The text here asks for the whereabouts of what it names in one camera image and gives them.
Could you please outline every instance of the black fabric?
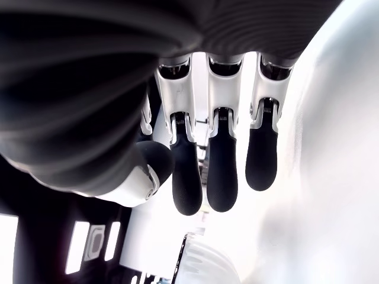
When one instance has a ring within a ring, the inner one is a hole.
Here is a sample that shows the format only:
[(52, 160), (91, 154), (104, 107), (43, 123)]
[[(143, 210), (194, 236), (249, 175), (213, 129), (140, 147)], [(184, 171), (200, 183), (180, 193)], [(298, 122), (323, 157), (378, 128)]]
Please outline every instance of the black fabric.
[[(14, 254), (14, 284), (104, 284), (118, 267), (131, 213), (113, 202), (52, 191), (0, 159), (0, 214), (19, 217)], [(75, 221), (106, 225), (98, 259), (82, 262), (81, 270), (65, 275)], [(104, 261), (112, 222), (121, 222), (115, 255)]]
[(220, 0), (201, 25), (201, 49), (300, 56), (341, 0)]
[(229, 134), (228, 120), (222, 118), (227, 118), (227, 111), (219, 116), (217, 135), (209, 138), (207, 179), (208, 202), (218, 212), (230, 210), (238, 195), (236, 139)]

